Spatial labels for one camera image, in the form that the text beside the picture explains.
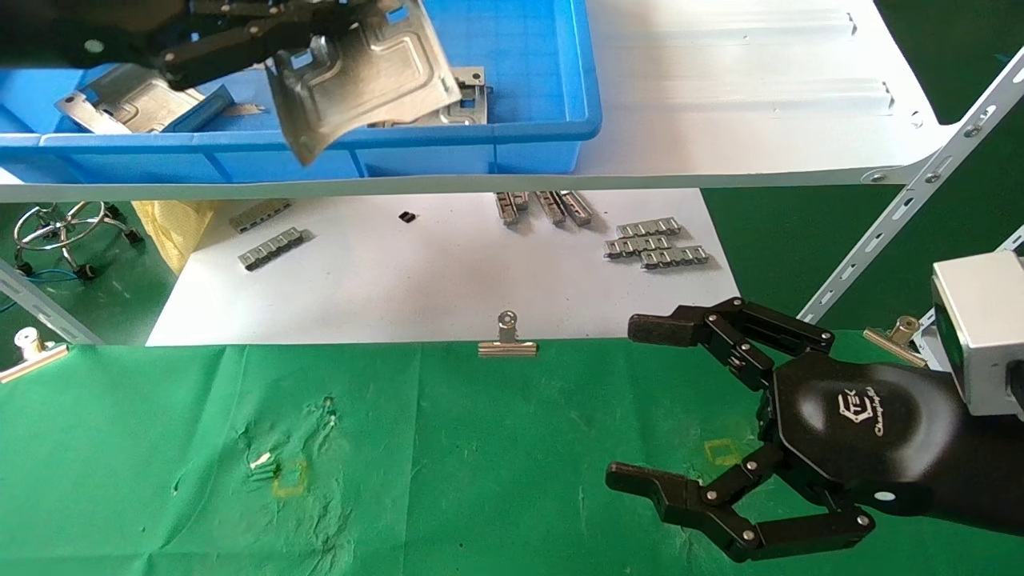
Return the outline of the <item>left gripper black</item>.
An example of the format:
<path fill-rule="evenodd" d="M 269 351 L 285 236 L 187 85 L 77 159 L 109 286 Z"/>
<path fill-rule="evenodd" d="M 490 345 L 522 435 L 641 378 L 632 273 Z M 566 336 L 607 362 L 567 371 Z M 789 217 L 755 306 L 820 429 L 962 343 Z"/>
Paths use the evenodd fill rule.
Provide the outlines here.
<path fill-rule="evenodd" d="M 406 1 L 33 1 L 32 66 L 158 60 L 176 90 L 304 51 Z"/>

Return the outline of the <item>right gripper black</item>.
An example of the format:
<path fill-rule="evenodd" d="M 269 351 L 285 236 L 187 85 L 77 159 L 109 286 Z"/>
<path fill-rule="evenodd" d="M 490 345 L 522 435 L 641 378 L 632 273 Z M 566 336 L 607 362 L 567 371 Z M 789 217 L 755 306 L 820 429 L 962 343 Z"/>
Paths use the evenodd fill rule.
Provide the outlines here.
<path fill-rule="evenodd" d="M 947 372 L 839 361 L 826 356 L 831 332 L 744 298 L 633 314 L 628 339 L 702 347 L 746 389 L 771 389 L 770 437 L 779 448 L 761 446 L 706 487 L 624 462 L 605 471 L 608 488 L 650 500 L 662 522 L 701 532 L 733 562 L 855 547 L 874 531 L 858 506 L 933 517 L 962 507 L 965 479 L 954 459 L 965 405 Z M 758 343 L 794 360 L 774 372 Z M 819 353 L 801 356 L 808 351 Z M 775 475 L 826 512 L 765 522 L 739 515 L 735 504 Z"/>

